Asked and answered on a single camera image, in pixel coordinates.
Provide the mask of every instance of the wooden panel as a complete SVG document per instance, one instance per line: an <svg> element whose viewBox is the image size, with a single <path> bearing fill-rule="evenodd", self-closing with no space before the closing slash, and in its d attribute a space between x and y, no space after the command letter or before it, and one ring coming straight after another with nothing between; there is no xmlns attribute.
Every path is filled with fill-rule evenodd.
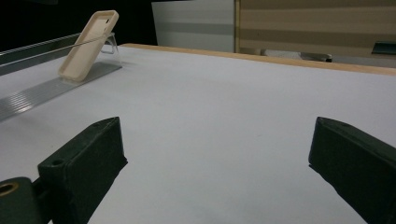
<svg viewBox="0 0 396 224"><path fill-rule="evenodd" d="M247 55L247 54L219 52L219 51L202 50L202 49L180 49L180 48L138 45L138 44L123 44L121 46L128 48L136 48L136 49L152 49L152 50L179 52L179 53L201 54L201 55L217 56L217 57L225 57L225 58L235 58L235 59L251 60L251 61L263 62L263 63L279 63L279 64L293 65L293 66L396 76L396 68L373 67L373 66L356 65L356 64L343 64L343 63L322 63L322 62L314 62L314 61L295 60L288 58L275 58L275 57L267 57L267 56L259 56L259 55Z"/></svg>
<svg viewBox="0 0 396 224"><path fill-rule="evenodd" d="M241 0L239 48L360 57L396 41L395 1Z"/></svg>

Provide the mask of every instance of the clear acrylic stand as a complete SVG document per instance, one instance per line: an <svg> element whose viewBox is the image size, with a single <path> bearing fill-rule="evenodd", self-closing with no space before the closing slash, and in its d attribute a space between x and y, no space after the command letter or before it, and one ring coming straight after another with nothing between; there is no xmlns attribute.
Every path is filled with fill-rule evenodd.
<svg viewBox="0 0 396 224"><path fill-rule="evenodd" d="M114 33L80 44L74 44L78 36L79 34L70 35L19 49L0 52L0 78L1 76L12 76L13 72L29 69L29 67L41 63L50 61L52 61L51 63L56 63L55 69L51 70L54 79L23 91L11 93L9 96L0 99L0 122L122 68ZM72 48L79 48L94 41L103 42L104 39L106 39L106 43L83 81L75 82L58 76L58 68L62 61L55 59L66 56Z"/></svg>

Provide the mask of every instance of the white wall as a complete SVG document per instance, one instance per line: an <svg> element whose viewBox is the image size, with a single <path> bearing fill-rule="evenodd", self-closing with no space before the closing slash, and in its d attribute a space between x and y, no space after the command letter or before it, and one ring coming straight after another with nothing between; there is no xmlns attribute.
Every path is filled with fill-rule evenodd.
<svg viewBox="0 0 396 224"><path fill-rule="evenodd" d="M158 45L233 52L233 0L152 3Z"/></svg>

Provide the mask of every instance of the white tabletop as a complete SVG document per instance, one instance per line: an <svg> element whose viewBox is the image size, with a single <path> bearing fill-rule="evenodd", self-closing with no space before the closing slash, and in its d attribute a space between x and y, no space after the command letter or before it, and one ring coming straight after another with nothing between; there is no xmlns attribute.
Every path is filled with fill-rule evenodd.
<svg viewBox="0 0 396 224"><path fill-rule="evenodd" d="M364 223L308 167L316 117L396 146L396 77L120 48L123 68L0 123L0 180L120 117L129 164L90 223ZM0 77L0 97L56 77Z"/></svg>

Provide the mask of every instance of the black background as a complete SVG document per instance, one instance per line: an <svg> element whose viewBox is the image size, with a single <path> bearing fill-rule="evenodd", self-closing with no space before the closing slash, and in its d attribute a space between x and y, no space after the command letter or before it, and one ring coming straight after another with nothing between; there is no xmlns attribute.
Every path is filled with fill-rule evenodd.
<svg viewBox="0 0 396 224"><path fill-rule="evenodd" d="M120 14L113 29L117 44L157 45L151 2L166 1L58 0L56 5L46 5L2 0L0 51L80 33L91 15L100 10Z"/></svg>

